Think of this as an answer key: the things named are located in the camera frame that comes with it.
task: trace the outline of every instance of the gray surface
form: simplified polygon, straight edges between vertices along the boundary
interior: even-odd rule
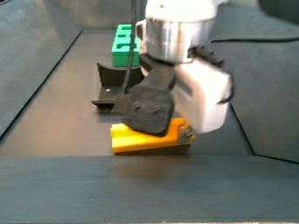
[[[121,120],[100,114],[91,104],[100,89],[97,62],[111,67],[112,41],[112,31],[84,31],[79,36],[0,142],[0,157],[113,155],[109,128]],[[224,126],[199,136],[188,153],[251,154],[231,111]]]
[[[0,223],[299,221],[299,166],[252,156],[0,158]]]
[[[84,30],[115,30],[131,23],[131,0],[53,0]],[[144,19],[145,0],[136,1],[137,20]]]
[[[52,1],[0,5],[0,136],[79,34]]]
[[[220,12],[215,38],[299,37],[299,26],[259,12]],[[215,43],[212,49],[233,73],[232,106],[255,153],[299,162],[299,42]]]

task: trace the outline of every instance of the gray floor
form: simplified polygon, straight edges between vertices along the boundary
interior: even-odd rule
[[[0,158],[0,223],[299,221],[299,166],[255,156]]]
[[[97,62],[111,67],[112,31],[84,31],[47,83],[0,142],[0,157],[111,156],[109,128],[116,115],[101,115]],[[233,113],[224,126],[196,138],[189,154],[251,155]]]

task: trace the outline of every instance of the black holder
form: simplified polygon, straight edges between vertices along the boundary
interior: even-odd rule
[[[92,104],[95,104],[99,109],[105,111],[112,110],[117,95],[123,90],[121,85],[125,78],[125,72],[125,69],[109,68],[97,63],[97,74],[101,83],[101,88],[99,91],[97,100],[92,101]],[[140,67],[133,68],[129,87],[140,83],[143,79],[144,76]]]

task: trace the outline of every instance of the black object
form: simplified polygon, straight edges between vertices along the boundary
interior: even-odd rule
[[[115,105],[116,96],[121,92],[123,82],[125,78],[125,69],[115,69],[105,67],[97,63],[97,73],[101,83],[101,89],[99,92],[99,97],[92,103],[103,110],[111,110]],[[140,67],[132,69],[132,76],[129,81],[129,87],[140,83],[144,76]]]
[[[140,64],[148,59],[140,55]],[[140,84],[135,85],[128,93],[116,98],[113,113],[124,115],[124,124],[145,134],[163,137],[167,134],[173,114],[173,67],[151,60],[147,64],[148,75]]]

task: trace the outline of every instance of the black cable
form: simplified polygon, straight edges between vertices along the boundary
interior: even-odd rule
[[[133,64],[133,50],[135,50],[135,39],[136,39],[136,0],[131,0],[131,41],[129,41],[129,53],[125,67],[125,78],[123,82],[123,92],[127,94],[129,87],[129,81],[132,77],[132,64]]]
[[[299,41],[299,37],[294,38],[215,38],[208,41],[209,43],[220,42],[248,42],[248,43],[286,43]]]

